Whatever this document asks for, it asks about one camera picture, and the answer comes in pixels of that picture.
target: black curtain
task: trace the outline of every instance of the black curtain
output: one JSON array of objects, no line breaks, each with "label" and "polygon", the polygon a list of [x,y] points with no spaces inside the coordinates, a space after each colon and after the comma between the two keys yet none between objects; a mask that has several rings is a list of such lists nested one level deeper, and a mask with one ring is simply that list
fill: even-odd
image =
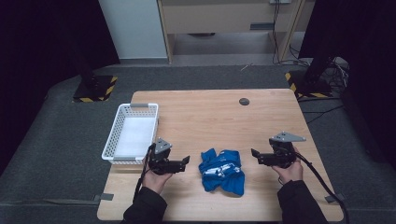
[{"label": "black curtain", "polygon": [[346,92],[362,117],[358,126],[369,131],[362,138],[373,138],[376,146],[368,147],[378,147],[396,168],[396,146],[389,139],[396,135],[395,10],[394,0],[317,0],[300,58],[314,58],[316,71],[324,71],[329,58],[349,63]]},{"label": "black curtain", "polygon": [[114,63],[119,58],[98,1],[0,0],[0,172],[51,86],[80,75],[81,65],[94,70]]}]

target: person's right hand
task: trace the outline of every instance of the person's right hand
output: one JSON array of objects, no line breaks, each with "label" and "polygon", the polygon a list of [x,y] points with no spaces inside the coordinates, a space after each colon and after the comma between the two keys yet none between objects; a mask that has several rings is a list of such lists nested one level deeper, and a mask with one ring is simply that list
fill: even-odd
[{"label": "person's right hand", "polygon": [[301,165],[301,160],[297,158],[297,160],[288,168],[283,169],[280,168],[279,166],[272,166],[273,170],[275,170],[280,177],[280,180],[282,181],[283,184],[286,184],[288,182],[292,181],[297,181],[297,180],[303,180],[303,166]]}]

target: folded blue shirt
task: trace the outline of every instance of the folded blue shirt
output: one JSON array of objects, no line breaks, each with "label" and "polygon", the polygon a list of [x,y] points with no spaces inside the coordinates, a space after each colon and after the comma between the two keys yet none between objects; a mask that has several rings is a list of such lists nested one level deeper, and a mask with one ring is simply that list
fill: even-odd
[{"label": "folded blue shirt", "polygon": [[217,156],[214,148],[201,153],[203,162],[198,166],[205,191],[221,186],[239,196],[244,194],[245,174],[241,170],[239,152],[225,149]]}]

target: table top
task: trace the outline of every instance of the table top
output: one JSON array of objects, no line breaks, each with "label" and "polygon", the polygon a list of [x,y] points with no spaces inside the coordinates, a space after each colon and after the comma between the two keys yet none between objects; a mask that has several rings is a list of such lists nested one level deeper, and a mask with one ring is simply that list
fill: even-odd
[{"label": "table top", "polygon": [[[247,98],[249,105],[240,105]],[[254,148],[272,153],[268,139],[285,131],[306,138],[293,143],[318,170],[330,189],[332,185],[305,123],[294,93],[286,89],[137,91],[132,103],[159,105],[157,137],[173,145],[169,159],[191,156],[186,171],[177,173],[165,185],[162,196],[168,203],[168,221],[279,221],[281,209],[276,193],[282,187],[270,167],[251,156]],[[238,150],[245,173],[245,194],[238,197],[217,188],[206,192],[198,165],[201,152],[214,148]],[[336,203],[328,204],[327,192],[304,164],[304,181],[328,221],[339,221],[343,213]],[[141,165],[112,165],[104,193],[112,201],[101,201],[97,216],[121,220],[132,204]]]}]

